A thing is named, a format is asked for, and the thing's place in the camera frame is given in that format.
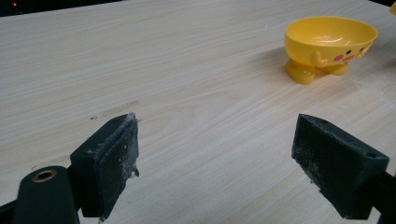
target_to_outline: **screw hole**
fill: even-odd
[[[46,171],[42,171],[38,174],[36,174],[32,181],[35,183],[41,183],[41,182],[45,182],[49,179],[52,179],[54,176],[56,176],[56,171],[54,170],[46,170]]]

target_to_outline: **bowl rim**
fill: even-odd
[[[311,17],[304,17],[304,18],[300,18],[300,19],[294,20],[294,21],[290,22],[290,23],[288,24],[288,26],[286,27],[286,29],[285,29],[285,36],[286,36],[287,38],[289,38],[289,39],[291,39],[291,40],[293,40],[293,41],[299,43],[299,44],[303,44],[303,45],[307,45],[307,46],[321,47],[321,48],[344,48],[345,46],[331,46],[331,45],[315,45],[315,44],[309,44],[309,43],[306,43],[306,42],[304,42],[304,41],[296,40],[295,38],[293,38],[292,36],[290,36],[290,35],[288,34],[289,28],[290,28],[293,24],[295,24],[296,22],[305,21],[305,20],[309,20],[309,19],[315,19],[315,18],[332,18],[332,19],[341,19],[341,20],[347,20],[347,21],[354,21],[354,22],[363,24],[363,25],[369,27],[370,29],[372,29],[372,30],[374,31],[375,35],[374,35],[373,38],[371,38],[371,39],[368,40],[368,41],[359,43],[359,44],[351,44],[351,45],[349,45],[350,47],[358,46],[358,45],[364,45],[364,44],[373,42],[373,41],[378,37],[378,31],[375,29],[375,27],[374,27],[373,25],[370,25],[369,23],[364,22],[364,21],[359,21],[359,20],[355,20],[355,19],[348,18],[348,17],[340,17],[340,16],[311,16]]]

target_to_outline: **wood grain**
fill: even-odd
[[[366,21],[379,36],[344,76],[301,86],[284,71],[283,34],[315,15]],[[305,113],[387,154],[396,172],[395,26],[361,0],[131,0],[0,18],[0,204],[134,111],[141,176],[106,223],[376,223],[375,210],[341,219],[290,151]]]

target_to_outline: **dark plastic block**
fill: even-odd
[[[72,153],[69,171],[84,217],[108,218],[128,178],[138,175],[138,156],[134,113],[111,119]]]
[[[372,205],[362,187],[383,174],[389,158],[329,121],[300,115],[291,156],[341,217],[367,219]]]

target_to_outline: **bowl foot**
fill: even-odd
[[[286,63],[286,72],[295,82],[308,85],[315,77],[315,67],[302,63],[297,63],[292,59],[288,59]]]
[[[320,68],[317,67],[317,69],[322,71],[322,72],[325,72],[325,73],[330,73],[330,74],[333,74],[333,75],[341,76],[347,70],[347,63],[336,64],[336,65],[320,67]]]

